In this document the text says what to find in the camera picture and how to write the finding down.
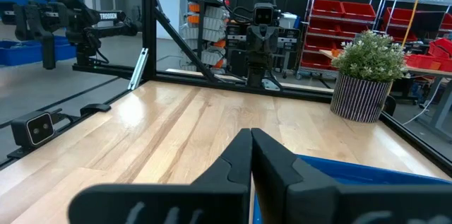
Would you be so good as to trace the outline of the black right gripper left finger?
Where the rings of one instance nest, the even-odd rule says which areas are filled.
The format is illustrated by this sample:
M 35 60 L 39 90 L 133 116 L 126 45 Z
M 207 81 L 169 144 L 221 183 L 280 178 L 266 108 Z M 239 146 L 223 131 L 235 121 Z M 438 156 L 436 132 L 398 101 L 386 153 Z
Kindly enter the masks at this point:
M 70 224 L 247 224 L 253 137 L 242 129 L 191 184 L 99 184 L 79 192 Z

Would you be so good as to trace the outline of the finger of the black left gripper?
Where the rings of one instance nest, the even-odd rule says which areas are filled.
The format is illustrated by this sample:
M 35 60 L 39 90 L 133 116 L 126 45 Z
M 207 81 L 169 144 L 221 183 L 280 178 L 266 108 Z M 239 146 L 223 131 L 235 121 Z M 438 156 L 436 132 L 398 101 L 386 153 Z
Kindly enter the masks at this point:
M 267 27 L 263 36 L 263 50 L 265 53 L 273 53 L 278 47 L 279 28 Z
M 263 46 L 263 36 L 261 28 L 257 25 L 250 25 L 246 29 L 246 49 L 250 52 L 261 52 Z

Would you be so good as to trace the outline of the white and blue container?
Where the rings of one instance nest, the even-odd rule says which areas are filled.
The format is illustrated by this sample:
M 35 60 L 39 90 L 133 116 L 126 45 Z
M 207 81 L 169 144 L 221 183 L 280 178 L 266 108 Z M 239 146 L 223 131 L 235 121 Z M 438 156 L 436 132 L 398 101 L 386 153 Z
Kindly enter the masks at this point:
M 298 29 L 299 16 L 292 13 L 282 13 L 279 19 L 279 26 L 285 29 Z

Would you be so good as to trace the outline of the grey orange small-parts bin rack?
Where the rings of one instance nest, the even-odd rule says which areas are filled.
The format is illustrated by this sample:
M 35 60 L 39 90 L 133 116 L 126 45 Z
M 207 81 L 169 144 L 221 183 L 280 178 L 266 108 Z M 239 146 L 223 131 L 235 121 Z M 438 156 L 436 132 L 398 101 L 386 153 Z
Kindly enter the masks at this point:
M 225 38 L 229 17 L 223 0 L 187 0 L 184 23 L 179 27 L 182 39 L 214 74 L 226 73 Z

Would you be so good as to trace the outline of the plant in striped pot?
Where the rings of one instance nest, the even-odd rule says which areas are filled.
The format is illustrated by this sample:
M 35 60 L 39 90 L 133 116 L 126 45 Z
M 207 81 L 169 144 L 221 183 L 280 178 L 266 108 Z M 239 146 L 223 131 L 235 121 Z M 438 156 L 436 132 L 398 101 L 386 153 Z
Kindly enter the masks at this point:
M 332 60 L 338 77 L 331 100 L 331 111 L 361 123 L 376 122 L 392 84 L 406 74 L 403 48 L 387 34 L 366 30 Z

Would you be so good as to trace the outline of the red plastic storage bin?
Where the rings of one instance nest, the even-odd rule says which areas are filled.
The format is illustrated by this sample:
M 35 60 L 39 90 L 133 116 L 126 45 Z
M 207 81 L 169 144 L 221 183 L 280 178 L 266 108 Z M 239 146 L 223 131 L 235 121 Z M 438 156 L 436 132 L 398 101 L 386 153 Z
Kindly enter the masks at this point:
M 441 68 L 441 62 L 429 55 L 411 54 L 406 56 L 406 62 L 408 66 L 419 69 L 439 70 Z
M 433 40 L 429 43 L 428 54 L 443 58 L 449 59 L 452 57 L 452 41 L 446 38 L 439 38 Z

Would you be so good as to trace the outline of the black plastic clip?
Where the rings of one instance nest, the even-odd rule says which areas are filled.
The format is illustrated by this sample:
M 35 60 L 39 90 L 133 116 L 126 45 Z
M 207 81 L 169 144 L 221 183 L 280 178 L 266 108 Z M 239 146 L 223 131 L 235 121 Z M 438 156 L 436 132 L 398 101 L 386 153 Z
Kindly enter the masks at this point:
M 111 106 L 107 104 L 88 104 L 80 109 L 81 116 L 94 114 L 96 112 L 108 112 Z

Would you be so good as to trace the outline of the dark monitor on shelf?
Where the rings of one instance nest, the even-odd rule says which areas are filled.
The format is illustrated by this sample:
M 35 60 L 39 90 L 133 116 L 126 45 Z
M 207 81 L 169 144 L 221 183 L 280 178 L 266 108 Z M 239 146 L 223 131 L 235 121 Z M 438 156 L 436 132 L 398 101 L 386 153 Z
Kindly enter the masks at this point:
M 440 11 L 417 11 L 410 29 L 416 33 L 438 31 L 444 19 L 444 14 Z

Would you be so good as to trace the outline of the wooden top work table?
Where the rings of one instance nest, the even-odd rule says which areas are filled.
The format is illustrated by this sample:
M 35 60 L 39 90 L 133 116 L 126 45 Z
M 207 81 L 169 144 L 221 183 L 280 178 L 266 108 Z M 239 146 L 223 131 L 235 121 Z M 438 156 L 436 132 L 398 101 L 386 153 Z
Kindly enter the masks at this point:
M 452 76 L 452 72 L 406 66 L 400 52 L 353 52 L 345 50 L 333 59 L 338 77 L 331 111 L 345 119 L 374 123 L 383 112 L 394 80 L 408 72 L 425 76 Z

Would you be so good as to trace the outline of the blue plastic bins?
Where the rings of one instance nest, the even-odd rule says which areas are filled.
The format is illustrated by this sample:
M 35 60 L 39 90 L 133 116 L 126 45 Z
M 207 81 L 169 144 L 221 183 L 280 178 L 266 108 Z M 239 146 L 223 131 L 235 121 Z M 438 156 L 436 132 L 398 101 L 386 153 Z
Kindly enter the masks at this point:
M 76 47 L 66 37 L 54 36 L 54 53 L 57 61 L 76 57 Z M 0 41 L 0 65 L 19 66 L 42 61 L 42 45 L 38 41 Z

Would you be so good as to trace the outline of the silver metal corner bracket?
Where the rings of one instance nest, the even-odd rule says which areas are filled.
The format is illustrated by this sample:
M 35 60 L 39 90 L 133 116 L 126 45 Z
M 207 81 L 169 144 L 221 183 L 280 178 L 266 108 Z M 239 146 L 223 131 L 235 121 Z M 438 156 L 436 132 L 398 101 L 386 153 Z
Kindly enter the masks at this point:
M 144 47 L 138 56 L 135 69 L 133 71 L 131 80 L 128 85 L 129 90 L 135 90 L 139 86 L 147 59 L 148 59 L 148 48 Z

